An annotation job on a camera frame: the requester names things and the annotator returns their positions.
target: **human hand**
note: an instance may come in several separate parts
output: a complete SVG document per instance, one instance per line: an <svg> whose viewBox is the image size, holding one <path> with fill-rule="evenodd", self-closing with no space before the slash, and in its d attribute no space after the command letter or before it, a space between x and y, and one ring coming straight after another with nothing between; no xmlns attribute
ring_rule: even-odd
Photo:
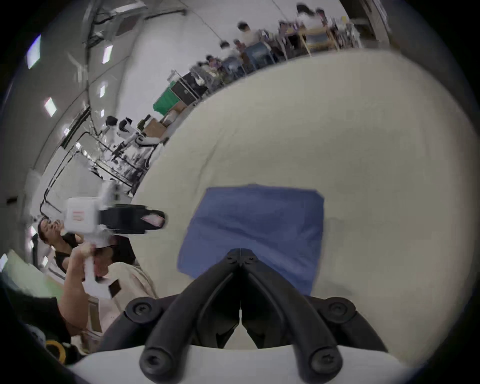
<svg viewBox="0 0 480 384"><path fill-rule="evenodd" d="M95 255L95 245L91 243L83 243L80 244L78 247L72 249L72 253L70 254L70 259L68 262L68 269L75 268L79 271L81 270L83 273L84 270L84 262L87 257L91 257Z"/></svg>
<svg viewBox="0 0 480 384"><path fill-rule="evenodd" d="M95 251L93 258L95 276L105 276L108 273L108 266L112 264L112 256L112 247L104 247Z"/></svg>

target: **white robot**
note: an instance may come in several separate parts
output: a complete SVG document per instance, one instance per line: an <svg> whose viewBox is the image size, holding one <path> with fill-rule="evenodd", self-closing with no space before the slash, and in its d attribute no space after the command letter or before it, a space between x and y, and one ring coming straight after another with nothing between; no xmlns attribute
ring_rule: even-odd
<svg viewBox="0 0 480 384"><path fill-rule="evenodd" d="M97 248L109 245L114 234L143 234L160 229L166 222L162 211L144 205L123 204L120 186L114 181L102 184L98 197L74 197L67 200L64 226L68 232L82 234L84 241ZM97 298L110 299L120 290L118 281L96 279L93 258L85 261L85 292Z"/></svg>
<svg viewBox="0 0 480 384"><path fill-rule="evenodd" d="M145 119L141 120L137 125L137 128L132 127L132 120L125 118L120 121L117 125L118 119L113 116L108 116L106 119L107 129L113 129L115 134L123 139L115 151L112 154L112 160L117 158L121 153L123 153L128 147L134 146L136 148L146 148L150 147L153 149L150 156L145 161L145 168L149 169L150 165L160 156L160 153L163 149L163 144L166 140L161 141L157 137L146 137L145 134L139 129L143 127L145 122L150 118L150 115L147 115Z"/></svg>

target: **black screw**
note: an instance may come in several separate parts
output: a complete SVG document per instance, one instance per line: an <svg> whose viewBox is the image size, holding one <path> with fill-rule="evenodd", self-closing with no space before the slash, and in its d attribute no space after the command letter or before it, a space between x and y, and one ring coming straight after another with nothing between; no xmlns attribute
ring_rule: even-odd
<svg viewBox="0 0 480 384"><path fill-rule="evenodd" d="M146 304L146 303L140 303L138 305L135 306L135 308L133 309L133 313L135 313L136 315L146 315L147 313L149 313L151 311L151 307L150 305Z"/></svg>
<svg viewBox="0 0 480 384"><path fill-rule="evenodd" d="M169 354L162 350L151 349L140 358L140 368L147 375L161 376L173 369L173 361Z"/></svg>
<svg viewBox="0 0 480 384"><path fill-rule="evenodd" d="M332 355L322 356L323 364L332 364L335 361L335 358Z"/></svg>
<svg viewBox="0 0 480 384"><path fill-rule="evenodd" d="M326 347L312 355L310 367L318 374L335 373L342 368L342 357L336 348Z"/></svg>
<svg viewBox="0 0 480 384"><path fill-rule="evenodd" d="M157 356L148 356L147 362L150 365L159 365L160 359Z"/></svg>
<svg viewBox="0 0 480 384"><path fill-rule="evenodd" d="M344 303L333 303L330 304L328 307L331 313L333 313L336 316L343 316L345 313L347 313L347 306Z"/></svg>

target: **desk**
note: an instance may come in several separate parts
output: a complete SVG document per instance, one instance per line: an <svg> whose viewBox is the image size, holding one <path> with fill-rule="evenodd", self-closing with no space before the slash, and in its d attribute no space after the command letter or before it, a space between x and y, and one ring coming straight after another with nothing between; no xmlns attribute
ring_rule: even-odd
<svg viewBox="0 0 480 384"><path fill-rule="evenodd" d="M133 199L169 221L131 237L132 246L157 294L176 294L191 281L177 271L177 255L206 188L318 190L324 238L312 295L352 300L390 353L421 363L466 299L477 150L449 92L393 52L291 60L193 110Z"/></svg>

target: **cardboard box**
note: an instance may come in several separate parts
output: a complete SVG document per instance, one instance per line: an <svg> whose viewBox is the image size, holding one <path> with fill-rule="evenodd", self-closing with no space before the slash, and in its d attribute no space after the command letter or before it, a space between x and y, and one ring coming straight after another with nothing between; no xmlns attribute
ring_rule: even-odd
<svg viewBox="0 0 480 384"><path fill-rule="evenodd" d="M170 108L168 111L170 112L173 109L173 110L177 111L178 114L180 114L186 107L187 107L187 105L183 101L180 100L172 108Z"/></svg>
<svg viewBox="0 0 480 384"><path fill-rule="evenodd" d="M144 132L147 137L158 137L159 139L162 138L162 135L167 131L167 128L158 122L157 119L153 118L144 128Z"/></svg>

